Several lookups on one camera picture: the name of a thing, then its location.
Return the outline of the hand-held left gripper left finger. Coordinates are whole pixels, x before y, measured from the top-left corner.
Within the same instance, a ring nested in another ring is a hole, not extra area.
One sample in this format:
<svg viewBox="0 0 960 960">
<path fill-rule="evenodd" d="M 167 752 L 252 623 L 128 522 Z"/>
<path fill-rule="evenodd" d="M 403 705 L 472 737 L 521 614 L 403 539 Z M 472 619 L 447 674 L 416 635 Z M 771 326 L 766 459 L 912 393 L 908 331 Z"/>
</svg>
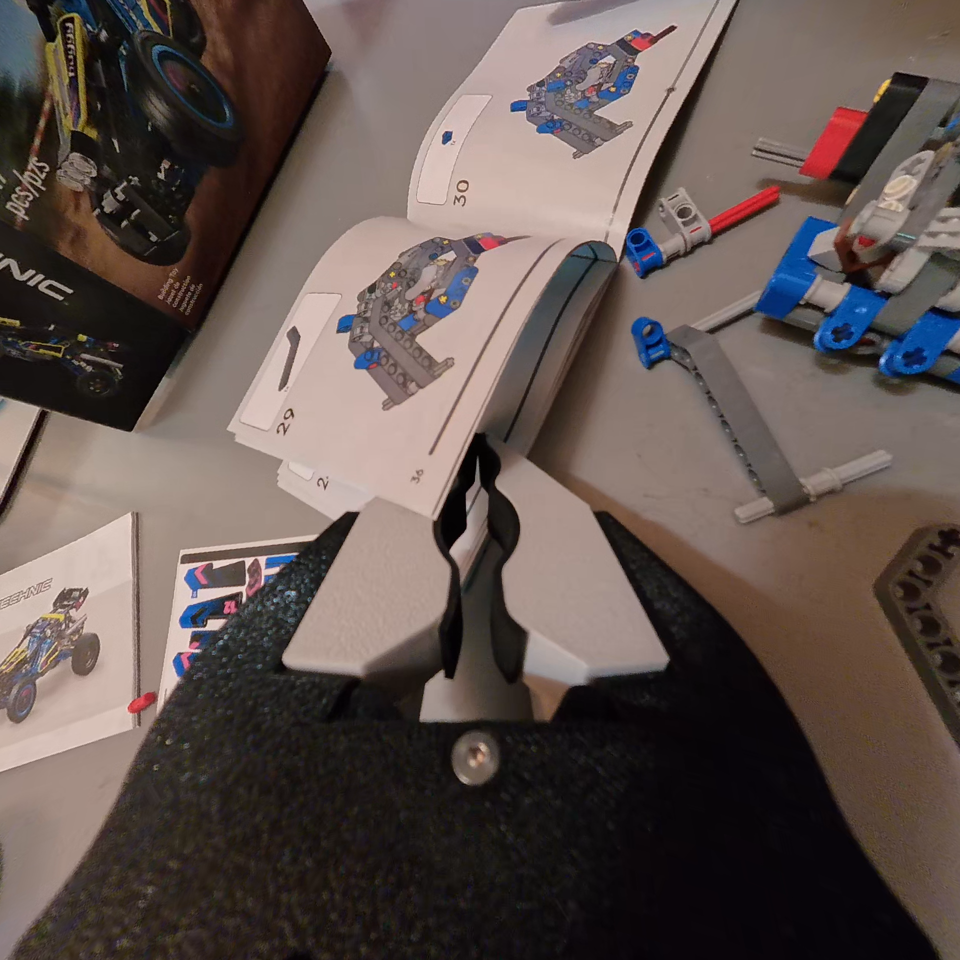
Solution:
<svg viewBox="0 0 960 960">
<path fill-rule="evenodd" d="M 375 498 L 355 517 L 282 656 L 294 671 L 368 681 L 455 674 L 463 641 L 461 571 L 477 435 L 438 519 Z"/>
</svg>

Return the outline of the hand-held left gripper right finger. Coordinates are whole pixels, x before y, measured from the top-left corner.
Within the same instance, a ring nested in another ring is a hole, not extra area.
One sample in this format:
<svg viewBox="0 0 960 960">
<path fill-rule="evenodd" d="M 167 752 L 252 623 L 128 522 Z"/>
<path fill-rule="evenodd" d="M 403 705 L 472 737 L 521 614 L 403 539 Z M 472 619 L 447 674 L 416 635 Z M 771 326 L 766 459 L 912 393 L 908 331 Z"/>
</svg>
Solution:
<svg viewBox="0 0 960 960">
<path fill-rule="evenodd" d="M 501 547 L 494 660 L 534 714 L 568 690 L 663 670 L 669 656 L 591 507 L 496 439 L 482 449 L 487 528 Z"/>
</svg>

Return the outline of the grey lego beam with axles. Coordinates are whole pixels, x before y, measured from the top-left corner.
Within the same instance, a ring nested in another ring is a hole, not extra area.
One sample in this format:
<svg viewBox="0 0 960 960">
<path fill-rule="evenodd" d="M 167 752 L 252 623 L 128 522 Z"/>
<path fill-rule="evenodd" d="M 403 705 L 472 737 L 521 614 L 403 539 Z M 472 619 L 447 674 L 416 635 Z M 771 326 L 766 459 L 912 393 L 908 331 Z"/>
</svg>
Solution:
<svg viewBox="0 0 960 960">
<path fill-rule="evenodd" d="M 891 454 L 876 450 L 834 467 L 823 467 L 802 478 L 794 471 L 759 407 L 714 336 L 714 330 L 752 313 L 760 299 L 751 292 L 733 304 L 689 325 L 666 333 L 671 358 L 684 367 L 704 393 L 759 497 L 734 511 L 749 524 L 783 515 L 853 482 L 888 469 Z"/>
</svg>

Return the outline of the lego instruction booklet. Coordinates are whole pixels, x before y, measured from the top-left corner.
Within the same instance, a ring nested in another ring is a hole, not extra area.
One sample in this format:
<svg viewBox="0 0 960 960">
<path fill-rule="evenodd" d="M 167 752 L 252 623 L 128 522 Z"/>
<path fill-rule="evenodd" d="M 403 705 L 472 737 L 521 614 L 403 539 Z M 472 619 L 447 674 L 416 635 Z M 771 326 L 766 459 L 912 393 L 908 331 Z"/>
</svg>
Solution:
<svg viewBox="0 0 960 960">
<path fill-rule="evenodd" d="M 519 9 L 434 119 L 406 215 L 318 260 L 235 440 L 436 518 L 522 331 L 574 251 L 617 261 L 736 2 Z"/>
</svg>

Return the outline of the red lego axle with connectors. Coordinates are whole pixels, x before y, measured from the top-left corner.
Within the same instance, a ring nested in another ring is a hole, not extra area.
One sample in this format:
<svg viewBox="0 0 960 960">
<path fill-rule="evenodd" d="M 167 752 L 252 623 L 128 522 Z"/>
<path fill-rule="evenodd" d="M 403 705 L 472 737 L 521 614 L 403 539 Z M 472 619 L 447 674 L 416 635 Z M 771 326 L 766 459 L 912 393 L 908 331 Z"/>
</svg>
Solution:
<svg viewBox="0 0 960 960">
<path fill-rule="evenodd" d="M 670 261 L 684 257 L 696 247 L 710 242 L 715 235 L 723 234 L 768 210 L 780 198 L 781 188 L 769 186 L 708 219 L 690 194 L 684 188 L 679 188 L 658 200 L 658 215 L 672 231 L 672 236 L 659 243 L 649 230 L 637 227 L 626 236 L 625 257 L 637 276 L 643 279 Z"/>
</svg>

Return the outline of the partly built lego buggy model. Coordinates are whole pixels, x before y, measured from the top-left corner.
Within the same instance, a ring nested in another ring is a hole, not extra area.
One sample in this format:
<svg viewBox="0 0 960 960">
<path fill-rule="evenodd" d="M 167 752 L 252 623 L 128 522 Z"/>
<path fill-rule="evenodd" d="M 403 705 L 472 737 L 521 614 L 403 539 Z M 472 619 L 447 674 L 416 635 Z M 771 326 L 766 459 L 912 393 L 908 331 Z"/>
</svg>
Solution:
<svg viewBox="0 0 960 960">
<path fill-rule="evenodd" d="M 762 138 L 752 154 L 850 188 L 835 222 L 803 222 L 756 311 L 808 327 L 822 354 L 875 354 L 885 378 L 957 385 L 958 82 L 894 73 L 808 153 Z"/>
</svg>

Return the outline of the lego sticker sheet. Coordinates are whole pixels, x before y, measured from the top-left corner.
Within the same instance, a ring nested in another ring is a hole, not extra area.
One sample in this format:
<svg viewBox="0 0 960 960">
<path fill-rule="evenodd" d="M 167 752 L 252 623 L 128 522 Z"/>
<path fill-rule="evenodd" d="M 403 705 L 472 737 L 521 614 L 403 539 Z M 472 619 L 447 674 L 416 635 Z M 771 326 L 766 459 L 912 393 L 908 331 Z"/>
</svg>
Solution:
<svg viewBox="0 0 960 960">
<path fill-rule="evenodd" d="M 306 534 L 180 553 L 159 684 L 160 709 L 225 622 L 316 537 Z"/>
</svg>

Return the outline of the small blue lego connector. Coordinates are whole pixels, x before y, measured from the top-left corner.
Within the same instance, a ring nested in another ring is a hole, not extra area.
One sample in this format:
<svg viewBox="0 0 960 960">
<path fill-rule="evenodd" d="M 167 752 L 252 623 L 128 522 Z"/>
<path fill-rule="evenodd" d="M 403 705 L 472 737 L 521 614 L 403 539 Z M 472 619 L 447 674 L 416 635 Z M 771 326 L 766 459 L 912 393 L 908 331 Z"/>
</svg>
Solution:
<svg viewBox="0 0 960 960">
<path fill-rule="evenodd" d="M 650 370 L 657 364 L 671 359 L 672 346 L 663 326 L 653 318 L 639 317 L 630 327 L 639 361 L 644 369 Z"/>
</svg>

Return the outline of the small white lego leaflet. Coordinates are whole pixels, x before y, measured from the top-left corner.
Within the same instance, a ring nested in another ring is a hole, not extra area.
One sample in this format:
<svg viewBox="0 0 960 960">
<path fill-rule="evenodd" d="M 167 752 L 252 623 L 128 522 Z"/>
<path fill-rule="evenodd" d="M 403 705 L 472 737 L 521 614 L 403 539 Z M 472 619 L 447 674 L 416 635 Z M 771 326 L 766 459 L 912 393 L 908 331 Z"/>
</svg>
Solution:
<svg viewBox="0 0 960 960">
<path fill-rule="evenodd" d="M 1 577 L 1 770 L 140 725 L 138 516 Z"/>
</svg>

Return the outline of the dark grey bent lego beam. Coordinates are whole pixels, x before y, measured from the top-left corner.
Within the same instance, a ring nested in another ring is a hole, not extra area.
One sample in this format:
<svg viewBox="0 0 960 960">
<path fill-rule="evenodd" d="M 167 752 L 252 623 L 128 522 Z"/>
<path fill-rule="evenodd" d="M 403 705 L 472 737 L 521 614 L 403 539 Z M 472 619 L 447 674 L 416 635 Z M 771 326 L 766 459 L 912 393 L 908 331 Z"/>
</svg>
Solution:
<svg viewBox="0 0 960 960">
<path fill-rule="evenodd" d="M 958 615 L 943 608 L 958 587 L 959 528 L 920 527 L 900 546 L 873 593 L 955 742 L 959 741 Z"/>
</svg>

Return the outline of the lego set box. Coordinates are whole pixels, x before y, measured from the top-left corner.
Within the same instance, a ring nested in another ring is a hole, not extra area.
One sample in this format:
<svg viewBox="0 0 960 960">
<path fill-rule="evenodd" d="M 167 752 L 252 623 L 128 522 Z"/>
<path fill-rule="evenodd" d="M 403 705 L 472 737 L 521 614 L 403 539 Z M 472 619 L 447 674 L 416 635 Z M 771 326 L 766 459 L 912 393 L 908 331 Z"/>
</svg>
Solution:
<svg viewBox="0 0 960 960">
<path fill-rule="evenodd" d="M 300 1 L 1 3 L 3 398 L 143 423 L 329 60 Z"/>
</svg>

